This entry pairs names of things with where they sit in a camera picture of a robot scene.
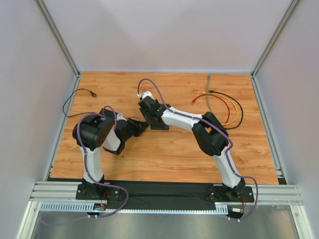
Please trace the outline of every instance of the wooden platform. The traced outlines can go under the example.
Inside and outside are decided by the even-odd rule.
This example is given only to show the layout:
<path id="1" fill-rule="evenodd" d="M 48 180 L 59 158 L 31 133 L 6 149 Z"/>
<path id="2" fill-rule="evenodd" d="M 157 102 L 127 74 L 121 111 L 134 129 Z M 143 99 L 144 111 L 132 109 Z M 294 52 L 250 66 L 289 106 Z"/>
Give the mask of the wooden platform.
<path id="1" fill-rule="evenodd" d="M 84 72 L 79 88 L 87 88 L 97 94 L 93 98 L 87 91 L 78 91 L 71 115 L 81 112 L 99 112 L 105 105 L 123 112 L 124 117 L 138 117 L 137 84 L 142 78 L 151 78 L 158 85 L 166 103 L 178 110 L 204 114 L 208 111 L 205 97 L 194 105 L 190 102 L 205 91 L 207 74 L 191 73 L 132 73 L 132 72 Z M 256 178 L 260 184 L 277 184 L 277 176 L 269 150 L 255 94 L 249 75 L 213 74 L 211 90 L 224 92 L 236 98 L 243 106 L 244 120 L 237 129 L 229 130 L 234 142 L 233 160 L 242 175 Z M 149 90 L 160 101 L 155 88 L 143 82 L 141 92 Z M 221 122 L 227 118 L 226 106 L 210 97 L 215 115 Z M 230 119 L 235 110 L 231 107 Z M 82 116 L 68 119 L 65 132 L 53 164 L 50 177 L 81 178 L 83 160 L 72 130 Z M 149 180 L 177 182 L 221 182 L 220 173 L 213 159 L 197 145 L 192 132 L 177 127 L 170 130 L 150 130 L 141 137 L 132 137 L 120 156 L 102 151 L 102 169 L 106 179 Z"/>

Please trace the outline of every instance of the metal floor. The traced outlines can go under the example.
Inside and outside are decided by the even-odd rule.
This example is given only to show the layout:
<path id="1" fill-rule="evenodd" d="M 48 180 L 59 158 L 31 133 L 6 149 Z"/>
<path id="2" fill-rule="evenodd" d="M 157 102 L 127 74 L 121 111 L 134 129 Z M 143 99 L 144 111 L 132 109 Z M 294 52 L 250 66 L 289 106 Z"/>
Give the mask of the metal floor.
<path id="1" fill-rule="evenodd" d="M 44 212 L 46 223 L 56 224 L 84 213 Z M 228 221 L 223 215 L 118 213 L 104 219 L 84 219 L 60 227 L 43 225 L 39 218 L 33 239 L 298 239 L 290 206 L 258 206 L 246 221 Z"/>

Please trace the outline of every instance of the black mounting plate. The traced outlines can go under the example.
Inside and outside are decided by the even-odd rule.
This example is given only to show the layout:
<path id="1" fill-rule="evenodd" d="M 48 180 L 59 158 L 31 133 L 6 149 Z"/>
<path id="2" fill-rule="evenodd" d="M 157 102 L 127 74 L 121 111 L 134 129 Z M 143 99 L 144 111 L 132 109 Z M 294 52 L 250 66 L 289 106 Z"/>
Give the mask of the black mounting plate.
<path id="1" fill-rule="evenodd" d="M 82 183 L 78 185 L 75 199 L 117 201 L 120 199 L 120 190 L 89 183 L 82 178 Z"/>
<path id="2" fill-rule="evenodd" d="M 247 203 L 253 203 L 255 201 L 253 189 L 245 186 L 238 197 L 233 197 L 232 200 L 225 194 L 225 186 L 222 184 L 211 184 L 208 186 L 209 200 L 211 202 L 234 202 L 242 203 L 243 198 L 246 199 Z"/>

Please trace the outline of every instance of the white wall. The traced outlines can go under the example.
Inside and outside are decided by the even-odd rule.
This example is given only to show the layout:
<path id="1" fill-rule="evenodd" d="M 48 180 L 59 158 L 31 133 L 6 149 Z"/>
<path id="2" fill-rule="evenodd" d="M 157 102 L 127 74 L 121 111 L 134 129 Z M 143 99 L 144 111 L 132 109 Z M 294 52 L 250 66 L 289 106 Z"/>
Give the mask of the white wall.
<path id="1" fill-rule="evenodd" d="M 302 0 L 257 76 L 286 177 L 319 238 L 319 1 Z"/>
<path id="2" fill-rule="evenodd" d="M 0 237 L 12 239 L 75 76 L 32 0 L 1 1 L 0 39 Z"/>
<path id="3" fill-rule="evenodd" d="M 80 70 L 251 72 L 291 0 L 46 0 Z"/>

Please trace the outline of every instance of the gray cable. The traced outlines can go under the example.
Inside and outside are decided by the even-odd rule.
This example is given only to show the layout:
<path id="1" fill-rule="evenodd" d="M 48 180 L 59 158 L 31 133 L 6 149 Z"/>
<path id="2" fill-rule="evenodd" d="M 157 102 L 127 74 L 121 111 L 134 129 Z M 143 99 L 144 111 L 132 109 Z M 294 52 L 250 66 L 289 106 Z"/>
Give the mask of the gray cable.
<path id="1" fill-rule="evenodd" d="M 210 107 L 209 100 L 208 100 L 208 87 L 209 87 L 210 75 L 211 75 L 211 74 L 208 74 L 208 76 L 207 76 L 207 85 L 206 85 L 206 102 L 207 102 L 207 105 L 208 105 L 209 111 L 213 113 L 213 111 L 211 110 L 211 107 Z"/>

